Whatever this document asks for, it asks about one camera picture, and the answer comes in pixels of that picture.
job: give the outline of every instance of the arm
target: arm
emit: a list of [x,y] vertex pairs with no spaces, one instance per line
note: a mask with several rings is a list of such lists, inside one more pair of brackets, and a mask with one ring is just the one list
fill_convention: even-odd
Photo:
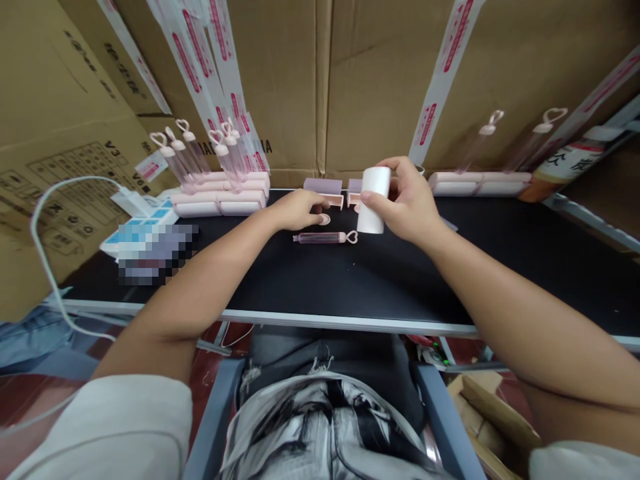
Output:
[[254,213],[190,260],[120,334],[93,378],[145,373],[188,382],[200,335],[217,320],[266,242],[278,230],[320,223],[322,196],[296,190]]
[[430,256],[480,335],[523,382],[546,443],[591,441],[640,454],[640,364],[582,314],[456,234],[406,157],[395,202],[363,193],[389,228]]

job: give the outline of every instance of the chair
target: chair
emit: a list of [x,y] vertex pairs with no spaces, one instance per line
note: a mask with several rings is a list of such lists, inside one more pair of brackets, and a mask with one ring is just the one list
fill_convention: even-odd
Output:
[[[244,365],[244,359],[224,359],[220,363],[187,460],[185,480],[210,480],[220,470],[231,406]],[[487,477],[438,370],[432,365],[418,365],[416,370],[416,387],[427,408],[444,468],[460,480],[485,480]]]

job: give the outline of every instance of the white cable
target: white cable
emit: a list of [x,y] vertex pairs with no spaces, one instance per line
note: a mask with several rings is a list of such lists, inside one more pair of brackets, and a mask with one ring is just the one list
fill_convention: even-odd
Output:
[[[85,330],[84,328],[79,327],[78,325],[76,325],[71,320],[71,318],[69,317],[69,314],[67,312],[67,309],[65,308],[65,304],[62,302],[62,295],[60,294],[60,289],[58,288],[58,283],[56,282],[55,277],[53,276],[53,272],[51,271],[51,266],[49,265],[49,260],[47,260],[47,254],[45,253],[45,249],[42,246],[42,242],[40,242],[40,237],[38,237],[38,218],[40,218],[40,213],[42,213],[42,208],[44,208],[45,203],[48,200],[48,198],[51,196],[51,194],[54,191],[58,190],[58,188],[64,187],[65,185],[68,185],[70,183],[75,183],[75,182],[80,181],[80,180],[106,180],[106,181],[111,182],[112,184],[114,184],[116,187],[118,187],[118,189],[122,193],[125,193],[125,194],[126,193],[131,193],[129,189],[123,187],[118,182],[116,182],[114,180],[111,180],[110,178],[98,177],[96,175],[88,175],[86,177],[78,177],[78,178],[72,178],[72,179],[68,179],[68,180],[63,180],[62,182],[59,182],[59,183],[56,183],[55,185],[50,186],[46,190],[44,195],[42,195],[42,197],[38,201],[38,204],[35,206],[35,209],[33,210],[33,214],[31,216],[31,222],[29,224],[29,228],[31,230],[31,237],[33,238],[33,242],[35,244],[35,249],[38,252],[38,256],[40,256],[40,262],[42,262],[42,266],[45,269],[45,273],[47,274],[47,279],[49,280],[49,284],[51,285],[51,290],[53,292],[53,296],[55,297],[56,301],[58,302],[58,308],[60,308],[60,314],[62,314],[62,318],[64,318],[64,320],[67,322],[67,324],[73,330],[76,330],[76,331],[78,331],[80,333],[84,333],[85,335],[91,335],[93,337],[106,338],[108,340],[115,341],[115,337],[112,337],[111,335],[107,335],[106,333],[98,333],[98,332],[92,332],[90,330]],[[40,415],[38,415],[38,416],[36,416],[36,417],[34,417],[34,418],[30,419],[30,420],[26,420],[24,422],[21,422],[21,423],[19,423],[17,425],[13,425],[13,426],[8,427],[8,428],[0,429],[0,439],[6,438],[9,435],[12,435],[17,431],[24,430],[25,428],[30,427],[34,423],[39,422],[40,420],[48,417],[52,413],[57,412],[62,407],[68,405],[75,398],[75,396],[77,394],[78,394],[78,392],[75,392],[74,394],[70,395],[69,398],[67,398],[65,400],[62,400],[62,402],[58,403],[56,406],[50,408],[46,412],[41,413]]]
[[234,346],[236,343],[238,343],[240,340],[242,340],[242,339],[243,339],[243,338],[245,338],[248,334],[250,334],[250,333],[253,331],[253,328],[254,328],[254,326],[255,326],[255,324],[253,324],[253,325],[251,326],[251,328],[249,329],[249,331],[248,331],[248,332],[246,332],[242,337],[240,337],[240,338],[238,338],[238,339],[236,339],[236,340],[232,341],[232,342],[231,342],[230,344],[228,344],[228,345],[224,345],[224,343],[225,343],[225,338],[227,338],[227,332],[229,331],[229,325],[230,325],[230,324],[229,324],[229,323],[227,323],[227,329],[225,330],[225,334],[222,336],[222,340],[220,340],[220,347],[221,347],[221,348],[229,348],[229,347]]
[[51,267],[49,266],[49,261],[47,260],[47,254],[45,253],[45,249],[42,246],[42,242],[40,242],[40,237],[38,237],[38,218],[40,217],[40,213],[42,212],[42,208],[44,208],[45,203],[47,202],[47,200],[49,199],[49,197],[51,196],[51,194],[58,190],[58,188],[60,187],[64,187],[65,185],[68,185],[70,183],[75,183],[77,181],[80,180],[106,180],[108,182],[111,182],[112,184],[114,184],[116,187],[118,187],[118,189],[123,192],[123,193],[130,193],[128,189],[124,188],[122,185],[120,185],[118,182],[111,180],[110,178],[106,178],[106,177],[98,177],[96,175],[89,175],[86,177],[78,177],[78,178],[72,178],[72,179],[68,179],[68,180],[63,180],[60,183],[56,183],[55,185],[50,186],[46,192],[44,193],[44,195],[42,195],[42,197],[40,197],[40,200],[38,201],[38,204],[35,206],[35,210],[33,210],[33,215],[31,216],[31,223],[30,223],[30,230],[31,230],[31,237],[33,238],[33,242],[35,244],[35,249],[38,252],[38,255],[40,256],[40,262],[42,262],[42,266],[45,269],[45,273],[47,274],[47,279],[49,280],[49,284],[51,285],[51,290],[53,292],[53,296],[55,297],[57,303],[58,303],[58,308],[60,308],[60,314],[62,314],[62,318],[64,318],[64,320],[67,322],[67,324],[74,330],[80,332],[80,333],[84,333],[85,335],[92,335],[94,337],[100,337],[100,338],[106,338],[108,340],[111,341],[115,341],[115,337],[112,337],[111,335],[107,335],[106,333],[97,333],[97,332],[92,332],[90,330],[85,330],[82,327],[79,327],[78,325],[76,325],[71,318],[69,318],[69,314],[67,313],[67,309],[64,306],[64,303],[62,302],[62,295],[60,295],[60,289],[58,288],[58,284],[55,280],[55,277],[53,276],[53,272],[51,271]]
[[14,425],[14,426],[6,428],[6,429],[5,428],[0,429],[0,439],[6,438],[6,437],[16,433],[17,431],[24,430],[25,428],[32,426],[34,423],[39,422],[43,418],[48,417],[52,413],[57,412],[58,410],[60,410],[65,405],[69,404],[71,402],[71,400],[73,400],[77,394],[78,394],[77,391],[74,392],[72,395],[69,396],[69,398],[66,398],[66,399],[62,400],[62,402],[58,403],[55,407],[50,408],[46,412],[43,412],[40,415],[38,415],[38,416],[36,416],[36,417],[34,417],[34,418],[30,419],[30,420],[26,420],[24,422],[20,422],[17,425]]

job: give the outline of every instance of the cardboard wall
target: cardboard wall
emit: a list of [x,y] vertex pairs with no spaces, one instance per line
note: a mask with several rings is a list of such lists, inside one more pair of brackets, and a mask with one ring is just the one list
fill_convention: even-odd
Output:
[[[208,144],[183,78],[146,0],[117,0],[116,4],[174,116],[189,120],[198,140]],[[271,184],[302,186],[306,177],[316,175],[319,162],[316,10],[324,12],[331,4],[320,0],[318,5],[296,0],[230,0],[228,5],[247,110],[271,166]],[[207,153],[207,157],[213,167],[219,168],[213,153]]]
[[640,135],[562,190],[614,227],[640,239]]
[[[408,152],[452,4],[334,2],[328,176],[355,177],[349,172]],[[504,164],[510,144],[546,109],[576,108],[640,43],[639,23],[640,3],[634,0],[486,2],[424,167],[456,166],[461,140],[496,109],[505,117],[476,167]],[[636,75],[585,128],[602,122],[639,89]]]
[[154,100],[147,81],[138,72],[138,59],[133,59],[127,54],[124,44],[100,6],[100,3],[104,2],[112,9],[109,0],[59,2],[134,113],[162,114],[162,108]]
[[[144,128],[55,0],[3,3],[0,41],[0,300],[2,321],[18,321],[49,292],[29,235],[29,218],[48,186],[82,175],[110,177],[140,193],[134,170],[153,148]],[[45,204],[40,238],[64,280],[127,218],[103,181],[64,187]]]

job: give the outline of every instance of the bottle label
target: bottle label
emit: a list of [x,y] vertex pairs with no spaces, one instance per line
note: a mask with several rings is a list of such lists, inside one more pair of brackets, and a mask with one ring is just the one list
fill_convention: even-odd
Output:
[[572,143],[546,159],[533,173],[540,180],[569,183],[594,165],[604,149]]

